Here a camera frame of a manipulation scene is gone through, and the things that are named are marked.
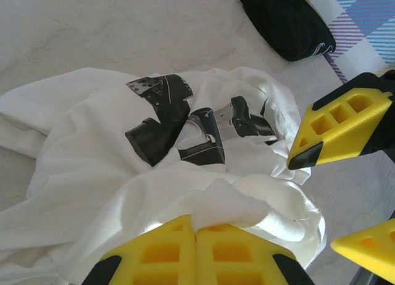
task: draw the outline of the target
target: plaid fabric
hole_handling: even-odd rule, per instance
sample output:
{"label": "plaid fabric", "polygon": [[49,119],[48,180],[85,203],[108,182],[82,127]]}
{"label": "plaid fabric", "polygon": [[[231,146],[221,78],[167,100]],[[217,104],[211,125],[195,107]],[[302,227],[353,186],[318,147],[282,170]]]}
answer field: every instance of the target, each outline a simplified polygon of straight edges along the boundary
{"label": "plaid fabric", "polygon": [[344,83],[395,68],[395,0],[308,0],[336,40],[325,58]]}

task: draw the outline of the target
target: yellow plastic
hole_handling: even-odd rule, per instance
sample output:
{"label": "yellow plastic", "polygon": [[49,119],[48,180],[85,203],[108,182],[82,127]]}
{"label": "yellow plastic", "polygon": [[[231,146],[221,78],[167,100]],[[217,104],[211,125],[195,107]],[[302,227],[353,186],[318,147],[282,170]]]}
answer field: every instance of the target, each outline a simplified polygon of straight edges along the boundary
{"label": "yellow plastic", "polygon": [[395,219],[331,243],[337,253],[395,283]]}
{"label": "yellow plastic", "polygon": [[288,162],[322,141],[316,165],[357,157],[392,104],[390,95],[379,89],[354,88],[316,111],[311,105]]}
{"label": "yellow plastic", "polygon": [[106,253],[122,257],[109,285],[288,285],[272,255],[289,250],[231,225],[196,234],[178,217]]}

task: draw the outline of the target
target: white marble surface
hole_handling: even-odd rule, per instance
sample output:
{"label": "white marble surface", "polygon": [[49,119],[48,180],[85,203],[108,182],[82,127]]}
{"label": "white marble surface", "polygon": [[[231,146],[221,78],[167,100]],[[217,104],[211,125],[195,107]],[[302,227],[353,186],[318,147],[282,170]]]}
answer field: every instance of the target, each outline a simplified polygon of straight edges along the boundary
{"label": "white marble surface", "polygon": [[[82,67],[139,76],[261,69],[301,110],[340,85],[322,57],[294,64],[269,48],[238,0],[0,0],[0,94]],[[0,211],[24,200],[35,161],[0,148]],[[316,167],[303,187],[323,210],[328,242],[395,208],[395,167],[382,153]],[[327,247],[308,269],[316,284],[348,284],[357,266]]]}

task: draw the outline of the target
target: crumpled fabric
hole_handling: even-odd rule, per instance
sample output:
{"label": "crumpled fabric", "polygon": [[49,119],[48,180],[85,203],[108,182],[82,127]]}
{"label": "crumpled fabric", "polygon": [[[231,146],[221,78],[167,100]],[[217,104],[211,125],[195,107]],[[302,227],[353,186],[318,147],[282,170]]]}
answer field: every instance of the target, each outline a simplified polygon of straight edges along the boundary
{"label": "crumpled fabric", "polygon": [[[37,158],[26,201],[0,213],[1,284],[80,284],[106,251],[186,213],[304,267],[323,249],[325,220],[300,187],[310,169],[286,167],[300,123],[287,88],[250,68],[145,80],[84,68],[0,97],[0,145]],[[168,96],[148,87],[172,80]]]}

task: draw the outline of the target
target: white cloth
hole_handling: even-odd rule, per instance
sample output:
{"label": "white cloth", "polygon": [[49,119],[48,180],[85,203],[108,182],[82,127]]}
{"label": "white cloth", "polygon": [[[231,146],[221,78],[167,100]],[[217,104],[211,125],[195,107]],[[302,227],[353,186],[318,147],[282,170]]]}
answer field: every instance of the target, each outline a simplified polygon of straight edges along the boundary
{"label": "white cloth", "polygon": [[[289,90],[249,68],[179,76],[193,94],[184,99],[191,116],[154,167],[125,136],[148,118],[163,125],[153,108],[159,103],[151,105],[126,85],[135,76],[85,68],[0,97],[0,145],[37,158],[27,200],[0,213],[1,284],[43,277],[52,284],[81,283],[107,250],[185,213],[192,213],[195,229],[225,222],[246,228],[292,250],[303,266],[318,255],[325,221],[297,185],[310,169],[286,167],[300,122]],[[230,104],[236,97],[245,100],[251,118],[265,107],[277,142],[234,136],[235,120],[227,113],[237,113]],[[202,133],[207,127],[193,115],[208,108],[200,120],[212,109],[220,138]],[[218,139],[225,164],[182,157],[207,143],[213,144],[211,159],[221,153]]]}

